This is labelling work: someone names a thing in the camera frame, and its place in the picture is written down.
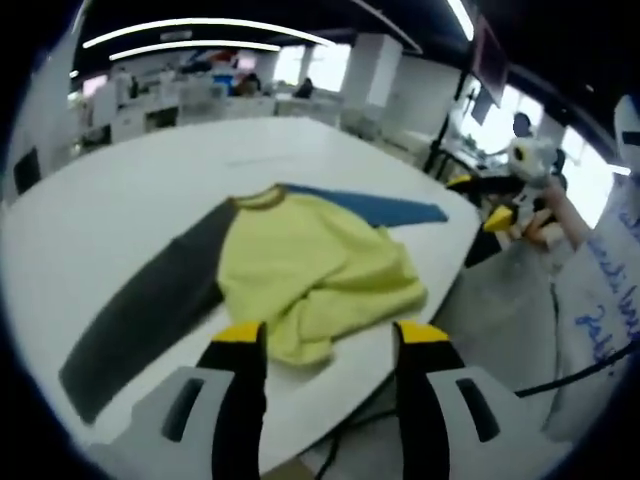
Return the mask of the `person's right hand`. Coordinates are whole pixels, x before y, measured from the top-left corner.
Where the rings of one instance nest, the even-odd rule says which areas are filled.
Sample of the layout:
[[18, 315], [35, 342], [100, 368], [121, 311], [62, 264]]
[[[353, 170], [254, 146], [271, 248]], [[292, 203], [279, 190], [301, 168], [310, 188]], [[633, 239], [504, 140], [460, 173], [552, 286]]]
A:
[[544, 246], [548, 232], [553, 224], [567, 226], [571, 220], [571, 204], [560, 184], [549, 183], [543, 190], [540, 200], [543, 208], [534, 213], [534, 217], [524, 230], [524, 238]]

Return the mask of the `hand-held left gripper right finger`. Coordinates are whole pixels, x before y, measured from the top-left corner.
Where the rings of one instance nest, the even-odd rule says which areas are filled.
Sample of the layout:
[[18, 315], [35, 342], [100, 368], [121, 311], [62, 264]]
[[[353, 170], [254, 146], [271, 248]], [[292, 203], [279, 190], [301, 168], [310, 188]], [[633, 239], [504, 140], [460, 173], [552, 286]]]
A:
[[396, 410], [406, 479], [544, 479], [550, 443], [523, 401], [466, 365], [448, 335], [394, 325]]

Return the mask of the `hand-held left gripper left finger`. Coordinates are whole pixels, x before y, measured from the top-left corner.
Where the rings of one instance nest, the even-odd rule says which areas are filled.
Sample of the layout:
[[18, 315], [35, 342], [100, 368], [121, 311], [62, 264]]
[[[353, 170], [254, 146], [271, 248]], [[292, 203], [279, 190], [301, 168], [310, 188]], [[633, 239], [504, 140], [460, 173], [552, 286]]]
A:
[[99, 447], [110, 479], [257, 479], [266, 411], [266, 326], [215, 335], [194, 367], [180, 367], [140, 399], [129, 426]]

